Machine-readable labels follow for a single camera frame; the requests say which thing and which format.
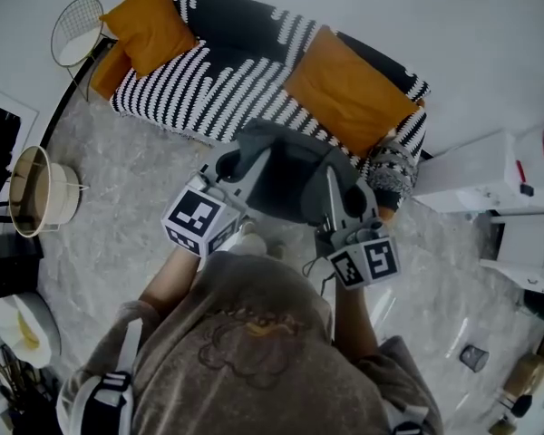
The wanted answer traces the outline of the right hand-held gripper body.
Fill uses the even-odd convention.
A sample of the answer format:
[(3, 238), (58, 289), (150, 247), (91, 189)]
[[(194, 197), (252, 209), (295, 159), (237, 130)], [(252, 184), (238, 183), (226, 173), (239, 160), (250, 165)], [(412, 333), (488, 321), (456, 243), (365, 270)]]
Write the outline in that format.
[(378, 211), (362, 217), (323, 215), (315, 229), (316, 256), (325, 259), (346, 290), (382, 283), (401, 274), (397, 245)]

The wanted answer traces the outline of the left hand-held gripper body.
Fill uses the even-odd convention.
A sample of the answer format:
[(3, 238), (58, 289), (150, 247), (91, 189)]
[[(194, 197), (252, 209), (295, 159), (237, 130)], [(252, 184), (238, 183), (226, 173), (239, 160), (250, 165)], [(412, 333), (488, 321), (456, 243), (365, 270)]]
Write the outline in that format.
[(254, 187), (253, 170), (235, 181), (207, 169), (193, 172), (162, 216), (168, 239), (201, 258), (227, 248), (246, 217)]

